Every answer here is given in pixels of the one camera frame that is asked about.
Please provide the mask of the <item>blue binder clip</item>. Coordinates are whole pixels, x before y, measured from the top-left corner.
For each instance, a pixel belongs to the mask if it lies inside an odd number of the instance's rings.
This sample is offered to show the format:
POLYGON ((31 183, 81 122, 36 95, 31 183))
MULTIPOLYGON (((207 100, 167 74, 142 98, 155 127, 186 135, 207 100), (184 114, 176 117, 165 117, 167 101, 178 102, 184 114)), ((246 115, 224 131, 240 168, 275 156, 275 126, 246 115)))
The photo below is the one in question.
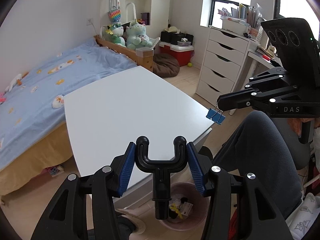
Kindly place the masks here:
POLYGON ((215 106, 214 108, 210 108, 208 110, 206 118, 212 120, 218 125, 221 125, 226 117, 224 116, 223 111, 221 111, 217 106, 215 106))

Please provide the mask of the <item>cream paper carton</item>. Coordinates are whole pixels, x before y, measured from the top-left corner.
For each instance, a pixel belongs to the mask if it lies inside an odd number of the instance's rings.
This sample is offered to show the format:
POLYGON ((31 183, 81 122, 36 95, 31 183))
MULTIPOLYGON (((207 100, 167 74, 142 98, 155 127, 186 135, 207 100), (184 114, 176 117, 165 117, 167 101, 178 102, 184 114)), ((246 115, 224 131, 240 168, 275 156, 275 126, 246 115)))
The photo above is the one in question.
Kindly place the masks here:
POLYGON ((188 217, 191 214, 192 208, 193 208, 193 204, 189 202, 184 202, 181 205, 181 209, 180 209, 182 216, 188 217))

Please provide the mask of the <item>yellow plastic hair clip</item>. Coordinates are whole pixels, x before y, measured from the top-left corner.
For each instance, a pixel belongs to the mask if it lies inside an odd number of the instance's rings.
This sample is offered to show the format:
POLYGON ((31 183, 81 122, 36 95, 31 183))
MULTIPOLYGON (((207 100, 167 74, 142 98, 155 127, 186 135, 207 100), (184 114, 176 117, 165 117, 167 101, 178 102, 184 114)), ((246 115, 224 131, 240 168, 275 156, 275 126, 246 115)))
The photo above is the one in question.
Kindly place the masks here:
POLYGON ((175 215, 169 215, 170 218, 173 218, 173 219, 175 219, 175 218, 177 218, 177 217, 180 218, 180 219, 183 218, 183 216, 182 216, 182 214, 181 214, 178 206, 177 206, 175 203, 172 203, 172 204, 169 206, 169 209, 170 209, 171 212, 175 213, 175 215))

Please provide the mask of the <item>pink trash bin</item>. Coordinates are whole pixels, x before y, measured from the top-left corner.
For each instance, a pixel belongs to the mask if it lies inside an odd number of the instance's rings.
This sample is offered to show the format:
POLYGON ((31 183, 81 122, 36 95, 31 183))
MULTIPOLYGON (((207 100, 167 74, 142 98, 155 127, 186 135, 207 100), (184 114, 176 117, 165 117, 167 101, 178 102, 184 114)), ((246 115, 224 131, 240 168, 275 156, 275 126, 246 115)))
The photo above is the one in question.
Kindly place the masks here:
POLYGON ((198 227, 205 219, 209 198, 204 198, 190 182, 171 186, 168 218, 159 220, 166 228, 174 231, 188 231, 198 227))

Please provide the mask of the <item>white desk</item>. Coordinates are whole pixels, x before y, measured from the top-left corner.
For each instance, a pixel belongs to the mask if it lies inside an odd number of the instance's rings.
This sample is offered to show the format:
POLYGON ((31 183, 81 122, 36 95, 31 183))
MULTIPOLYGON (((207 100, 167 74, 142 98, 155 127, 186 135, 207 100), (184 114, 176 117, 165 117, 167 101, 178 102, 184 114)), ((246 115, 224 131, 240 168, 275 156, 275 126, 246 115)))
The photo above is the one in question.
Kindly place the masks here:
POLYGON ((240 61, 234 63, 234 70, 232 70, 232 78, 234 85, 231 92, 237 92, 244 89, 246 83, 252 76, 255 76, 265 70, 273 68, 271 61, 267 61, 263 56, 256 51, 247 49, 240 61))

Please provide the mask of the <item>white right slipper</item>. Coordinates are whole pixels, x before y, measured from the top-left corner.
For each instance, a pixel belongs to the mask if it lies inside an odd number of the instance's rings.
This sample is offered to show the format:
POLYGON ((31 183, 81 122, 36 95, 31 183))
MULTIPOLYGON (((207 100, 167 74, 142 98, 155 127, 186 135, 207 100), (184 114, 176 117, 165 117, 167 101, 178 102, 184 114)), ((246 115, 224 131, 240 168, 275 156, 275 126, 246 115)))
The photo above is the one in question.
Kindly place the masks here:
POLYGON ((146 230, 146 224, 142 220, 126 211, 116 209, 116 217, 119 228, 125 228, 129 235, 141 235, 146 230))

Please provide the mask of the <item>red cooler box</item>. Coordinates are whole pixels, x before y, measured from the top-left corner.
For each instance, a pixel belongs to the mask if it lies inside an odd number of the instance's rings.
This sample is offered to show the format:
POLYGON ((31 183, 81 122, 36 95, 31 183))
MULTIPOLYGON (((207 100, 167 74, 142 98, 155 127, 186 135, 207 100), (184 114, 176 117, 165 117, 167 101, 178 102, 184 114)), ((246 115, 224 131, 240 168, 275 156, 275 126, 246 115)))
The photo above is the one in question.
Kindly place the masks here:
POLYGON ((160 42, 159 49, 162 54, 173 56, 181 66, 186 66, 191 63, 191 58, 194 55, 193 46, 178 46, 167 42, 160 42))

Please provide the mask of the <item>books and papers stack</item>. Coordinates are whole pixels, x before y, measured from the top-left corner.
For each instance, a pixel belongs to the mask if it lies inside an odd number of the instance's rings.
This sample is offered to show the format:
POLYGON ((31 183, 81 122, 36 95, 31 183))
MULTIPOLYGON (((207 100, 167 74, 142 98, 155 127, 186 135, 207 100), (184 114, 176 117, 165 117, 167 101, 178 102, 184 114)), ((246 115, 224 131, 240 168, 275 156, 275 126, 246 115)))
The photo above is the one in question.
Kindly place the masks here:
POLYGON ((218 10, 222 20, 222 29, 236 33, 254 40, 262 33, 261 23, 265 21, 263 8, 256 5, 246 6, 239 4, 237 8, 231 8, 229 12, 226 8, 218 10))

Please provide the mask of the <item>brown bean bag cushion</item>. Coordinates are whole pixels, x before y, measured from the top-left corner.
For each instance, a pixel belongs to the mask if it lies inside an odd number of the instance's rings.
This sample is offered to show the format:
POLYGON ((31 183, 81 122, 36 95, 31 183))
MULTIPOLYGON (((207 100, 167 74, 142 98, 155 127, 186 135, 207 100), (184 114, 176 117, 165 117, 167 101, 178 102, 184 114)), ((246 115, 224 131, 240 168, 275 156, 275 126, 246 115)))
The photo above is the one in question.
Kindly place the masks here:
POLYGON ((178 61, 169 54, 155 54, 153 56, 153 74, 161 78, 176 77, 180 72, 178 61))

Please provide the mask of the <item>black storage bag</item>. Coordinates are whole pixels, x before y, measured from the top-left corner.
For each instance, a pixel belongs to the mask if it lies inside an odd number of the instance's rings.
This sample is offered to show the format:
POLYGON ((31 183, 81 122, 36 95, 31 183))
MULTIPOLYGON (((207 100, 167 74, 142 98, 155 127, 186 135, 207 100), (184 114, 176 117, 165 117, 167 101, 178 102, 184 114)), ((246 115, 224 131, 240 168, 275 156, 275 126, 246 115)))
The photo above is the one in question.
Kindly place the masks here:
POLYGON ((187 39, 191 45, 193 44, 194 36, 181 32, 180 29, 177 29, 175 26, 169 26, 161 32, 162 42, 178 45, 178 42, 181 42, 183 38, 187 39))

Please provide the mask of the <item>bed with blue blanket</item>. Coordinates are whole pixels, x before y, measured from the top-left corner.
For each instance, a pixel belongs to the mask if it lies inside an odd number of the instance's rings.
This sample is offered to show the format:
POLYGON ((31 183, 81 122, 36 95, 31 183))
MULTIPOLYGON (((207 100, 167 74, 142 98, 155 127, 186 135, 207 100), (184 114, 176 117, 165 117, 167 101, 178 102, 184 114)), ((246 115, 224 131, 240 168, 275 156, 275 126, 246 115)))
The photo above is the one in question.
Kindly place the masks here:
POLYGON ((90 38, 35 67, 7 92, 1 104, 1 195, 72 157, 67 94, 137 64, 134 56, 90 38))

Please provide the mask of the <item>green dragon plush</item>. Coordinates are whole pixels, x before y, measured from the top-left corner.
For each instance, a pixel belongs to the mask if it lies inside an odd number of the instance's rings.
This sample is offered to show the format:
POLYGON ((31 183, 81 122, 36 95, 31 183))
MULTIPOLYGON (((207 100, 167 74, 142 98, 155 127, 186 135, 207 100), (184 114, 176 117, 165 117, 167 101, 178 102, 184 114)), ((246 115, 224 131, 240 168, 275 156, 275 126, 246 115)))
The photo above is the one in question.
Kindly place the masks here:
POLYGON ((123 38, 124 28, 120 23, 114 23, 107 26, 106 29, 106 38, 108 41, 126 47, 125 40, 123 38))

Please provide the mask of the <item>pink shark plush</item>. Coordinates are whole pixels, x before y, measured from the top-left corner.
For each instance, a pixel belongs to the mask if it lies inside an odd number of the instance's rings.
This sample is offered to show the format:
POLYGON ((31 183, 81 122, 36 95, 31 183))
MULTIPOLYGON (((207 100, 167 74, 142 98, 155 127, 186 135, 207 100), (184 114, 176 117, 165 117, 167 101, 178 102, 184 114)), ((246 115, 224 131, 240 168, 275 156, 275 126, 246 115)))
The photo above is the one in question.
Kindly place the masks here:
POLYGON ((4 93, 0 94, 0 105, 3 104, 6 101, 6 98, 4 97, 4 93))

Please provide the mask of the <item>rainbow crochet bag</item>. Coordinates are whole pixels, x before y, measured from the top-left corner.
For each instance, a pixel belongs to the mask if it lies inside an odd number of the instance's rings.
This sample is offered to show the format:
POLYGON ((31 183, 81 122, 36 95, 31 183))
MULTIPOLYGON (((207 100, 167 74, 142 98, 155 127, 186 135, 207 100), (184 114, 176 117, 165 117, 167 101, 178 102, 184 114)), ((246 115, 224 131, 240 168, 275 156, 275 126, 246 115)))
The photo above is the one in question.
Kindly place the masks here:
POLYGON ((108 17, 111 23, 120 22, 120 0, 109 0, 108 17))

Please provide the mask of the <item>white wall shelf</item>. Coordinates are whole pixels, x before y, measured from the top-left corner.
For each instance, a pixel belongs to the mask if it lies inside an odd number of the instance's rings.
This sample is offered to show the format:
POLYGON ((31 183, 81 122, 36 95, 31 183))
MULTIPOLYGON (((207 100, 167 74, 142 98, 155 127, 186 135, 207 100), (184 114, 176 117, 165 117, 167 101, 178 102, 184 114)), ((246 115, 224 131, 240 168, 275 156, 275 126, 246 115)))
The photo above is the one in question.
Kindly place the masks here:
POLYGON ((151 0, 125 0, 124 20, 131 22, 134 19, 141 24, 150 25, 151 0))

